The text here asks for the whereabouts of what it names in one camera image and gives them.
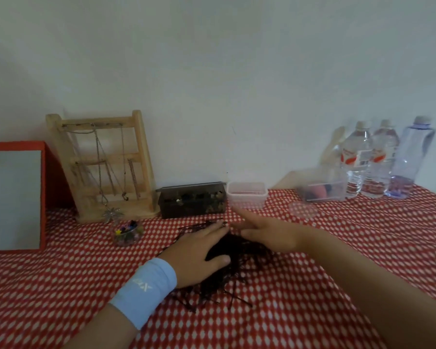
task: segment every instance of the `bottle label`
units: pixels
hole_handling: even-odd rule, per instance
[[[341,162],[352,167],[363,167],[368,165],[371,155],[371,150],[352,152],[344,148],[342,150]]]
[[[396,155],[396,147],[377,148],[372,150],[370,161],[373,163],[382,163],[394,159]]]

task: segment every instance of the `plastic lid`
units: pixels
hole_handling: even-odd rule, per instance
[[[370,127],[372,127],[372,123],[369,121],[357,121],[357,124],[355,126],[358,130],[367,130]]]
[[[431,123],[431,117],[419,115],[415,118],[413,123],[418,125],[429,125]]]
[[[381,120],[381,127],[394,127],[391,120]]]

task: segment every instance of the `hand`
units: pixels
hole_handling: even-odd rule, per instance
[[[232,208],[244,218],[242,223],[231,223],[241,229],[243,238],[260,242],[274,252],[294,252],[303,250],[304,236],[311,227],[267,218],[240,208]]]
[[[176,272],[176,288],[200,283],[231,262],[226,254],[205,261],[208,251],[228,231],[229,227],[223,227],[223,222],[215,223],[196,233],[182,236],[158,256],[167,261]]]

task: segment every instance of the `white wall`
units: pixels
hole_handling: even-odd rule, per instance
[[[0,140],[132,109],[158,186],[271,185],[358,119],[436,126],[436,0],[0,0]]]

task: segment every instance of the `table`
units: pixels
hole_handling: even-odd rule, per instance
[[[291,190],[272,190],[259,213],[300,222],[287,212]],[[339,239],[436,299],[436,195],[416,186],[409,199],[358,196],[317,204],[304,223]],[[135,246],[112,245],[110,228],[79,225],[72,210],[48,214],[47,248],[0,254],[0,348],[58,348],[75,335],[178,228],[217,215],[145,220]],[[230,210],[222,216],[239,220]],[[324,270],[304,254],[278,255],[275,265],[249,274],[237,295],[197,313],[167,298],[132,348],[384,348],[368,319]]]

